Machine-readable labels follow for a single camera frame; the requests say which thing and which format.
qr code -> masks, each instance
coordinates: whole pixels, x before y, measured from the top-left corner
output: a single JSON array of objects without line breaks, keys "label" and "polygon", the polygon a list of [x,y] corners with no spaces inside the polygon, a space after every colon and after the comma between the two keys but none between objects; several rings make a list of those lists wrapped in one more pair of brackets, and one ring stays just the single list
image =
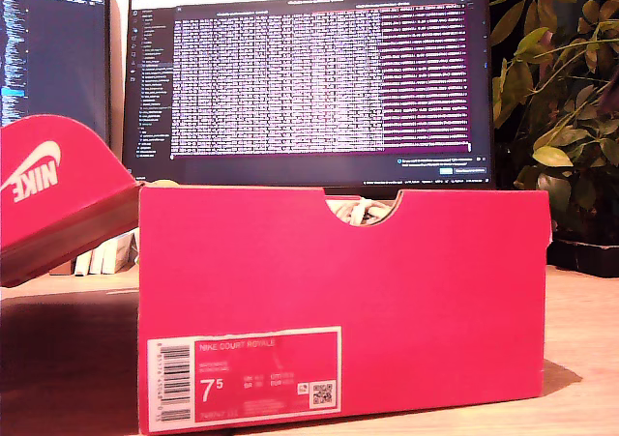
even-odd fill
[{"label": "qr code", "polygon": [[336,380],[310,383],[309,407],[322,409],[336,406]]}]

computer monitor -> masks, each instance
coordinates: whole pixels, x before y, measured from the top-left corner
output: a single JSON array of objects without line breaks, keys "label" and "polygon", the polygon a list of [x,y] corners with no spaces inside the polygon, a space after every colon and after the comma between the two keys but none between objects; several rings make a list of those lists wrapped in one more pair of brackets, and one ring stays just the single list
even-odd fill
[{"label": "computer monitor", "polygon": [[139,180],[492,187],[488,0],[130,0]]},{"label": "computer monitor", "polygon": [[2,126],[59,114],[109,144],[109,0],[0,0]]}]

monitor bezel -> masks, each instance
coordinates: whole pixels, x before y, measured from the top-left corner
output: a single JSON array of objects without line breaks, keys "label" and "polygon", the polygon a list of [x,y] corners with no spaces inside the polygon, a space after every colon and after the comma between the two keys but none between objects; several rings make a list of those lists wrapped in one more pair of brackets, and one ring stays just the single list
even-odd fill
[{"label": "monitor bezel", "polygon": [[104,21],[105,28],[105,42],[104,42],[104,54],[105,54],[105,144],[111,147],[112,140],[112,80],[111,80],[111,0],[104,0]]},{"label": "monitor bezel", "polygon": [[[127,14],[127,22],[131,20],[131,14],[133,11],[132,7],[133,0],[129,0],[128,6],[128,14]],[[462,184],[449,184],[447,187],[445,184],[415,184],[415,185],[381,185],[381,186],[320,186],[320,185],[312,185],[312,186],[304,186],[304,185],[295,185],[295,187],[303,187],[303,188],[324,188],[325,194],[327,195],[360,195],[363,197],[368,197],[372,199],[395,199],[398,195],[400,189],[496,189],[496,179],[495,179],[495,151],[494,151],[494,122],[493,122],[493,110],[492,110],[492,71],[491,71],[491,57],[490,57],[490,43],[489,43],[489,22],[490,22],[490,12],[489,12],[489,0],[486,0],[486,22],[488,29],[488,38],[486,38],[486,52],[487,52],[487,110],[488,110],[488,140],[490,145],[489,150],[489,158],[488,165],[490,167],[490,177],[487,183],[462,183]],[[127,41],[126,48],[130,46],[130,34],[129,29],[127,31]],[[128,154],[131,151],[127,151],[127,93],[129,88],[129,81],[127,77],[127,70],[129,69],[130,59],[129,59],[129,51],[126,50],[125,54],[125,97],[124,97],[124,108],[123,108],[123,150],[122,150],[122,161],[126,163]],[[208,185],[208,184],[187,184],[187,185]]]}]

size number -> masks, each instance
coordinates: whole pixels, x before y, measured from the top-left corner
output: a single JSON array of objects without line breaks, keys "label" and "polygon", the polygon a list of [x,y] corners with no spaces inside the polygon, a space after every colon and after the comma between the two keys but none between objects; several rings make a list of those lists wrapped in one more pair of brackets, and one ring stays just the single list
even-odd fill
[{"label": "size number", "polygon": [[217,379],[209,378],[206,380],[200,380],[200,384],[206,385],[206,388],[204,389],[204,394],[202,395],[202,402],[206,402],[209,398],[209,393],[211,392],[213,385],[215,385],[216,390],[220,390],[223,388],[223,379],[222,378],[217,378]]}]

desk surface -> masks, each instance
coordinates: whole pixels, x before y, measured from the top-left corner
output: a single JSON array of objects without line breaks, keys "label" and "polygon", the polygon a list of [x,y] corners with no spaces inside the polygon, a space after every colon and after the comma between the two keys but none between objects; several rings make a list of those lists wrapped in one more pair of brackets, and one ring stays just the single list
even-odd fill
[{"label": "desk surface", "polygon": [[[42,276],[1,288],[1,434],[137,433],[136,288],[136,267],[116,276]],[[619,279],[548,267],[542,397],[223,434],[414,432],[619,435]]]}]

